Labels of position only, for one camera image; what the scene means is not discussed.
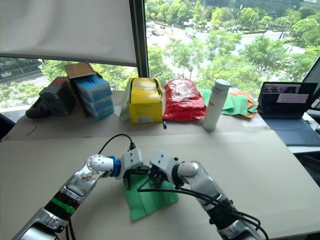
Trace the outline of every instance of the laptop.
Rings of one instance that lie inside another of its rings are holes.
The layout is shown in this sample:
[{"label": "laptop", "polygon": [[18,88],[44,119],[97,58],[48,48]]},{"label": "laptop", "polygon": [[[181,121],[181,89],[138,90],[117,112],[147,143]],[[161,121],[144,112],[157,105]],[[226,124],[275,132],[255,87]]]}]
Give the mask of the laptop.
[{"label": "laptop", "polygon": [[302,119],[317,87],[313,82],[264,82],[258,113],[287,146],[320,146],[320,136]]}]

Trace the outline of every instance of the red bag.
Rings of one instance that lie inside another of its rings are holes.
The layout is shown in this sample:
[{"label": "red bag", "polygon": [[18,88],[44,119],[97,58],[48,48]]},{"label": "red bag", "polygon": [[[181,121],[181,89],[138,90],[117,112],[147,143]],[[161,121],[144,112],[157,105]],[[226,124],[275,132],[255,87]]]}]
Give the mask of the red bag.
[{"label": "red bag", "polygon": [[191,80],[170,80],[164,89],[166,94],[164,120],[182,122],[202,119],[205,116],[207,107]]}]

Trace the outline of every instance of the window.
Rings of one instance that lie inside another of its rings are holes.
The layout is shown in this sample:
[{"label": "window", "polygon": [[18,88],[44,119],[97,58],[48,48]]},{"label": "window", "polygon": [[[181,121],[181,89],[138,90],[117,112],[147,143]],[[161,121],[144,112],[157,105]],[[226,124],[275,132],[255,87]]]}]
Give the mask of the window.
[{"label": "window", "polygon": [[151,77],[214,79],[258,97],[262,82],[301,82],[320,52],[319,0],[145,0]]},{"label": "window", "polygon": [[[38,99],[39,92],[56,77],[66,76],[72,61],[0,57],[0,113],[16,122]],[[95,71],[110,82],[113,90],[124,90],[135,67],[92,63]]]}]

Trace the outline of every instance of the blue box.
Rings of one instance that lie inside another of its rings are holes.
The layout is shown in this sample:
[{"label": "blue box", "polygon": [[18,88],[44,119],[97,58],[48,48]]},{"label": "blue box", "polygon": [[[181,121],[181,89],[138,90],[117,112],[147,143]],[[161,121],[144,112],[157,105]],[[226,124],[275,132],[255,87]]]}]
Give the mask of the blue box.
[{"label": "blue box", "polygon": [[74,82],[80,95],[90,103],[112,95],[109,82],[96,74],[78,77]]},{"label": "blue box", "polygon": [[93,112],[99,112],[101,109],[113,107],[114,105],[111,96],[107,96],[99,101],[89,102],[85,97],[81,95],[81,100],[83,105],[90,108]]},{"label": "blue box", "polygon": [[115,112],[114,106],[105,107],[105,108],[101,109],[100,111],[92,111],[92,109],[87,107],[86,105],[84,107],[92,116],[96,117],[99,120],[101,120],[101,119],[103,119],[103,118],[105,118]]}]

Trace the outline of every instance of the laptop screen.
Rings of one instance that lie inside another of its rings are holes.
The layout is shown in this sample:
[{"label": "laptop screen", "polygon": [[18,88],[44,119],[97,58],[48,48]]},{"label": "laptop screen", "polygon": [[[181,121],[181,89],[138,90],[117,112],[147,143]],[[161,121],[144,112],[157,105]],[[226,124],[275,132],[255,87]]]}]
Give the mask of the laptop screen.
[{"label": "laptop screen", "polygon": [[263,117],[302,117],[317,87],[312,82],[264,82],[258,98]]}]

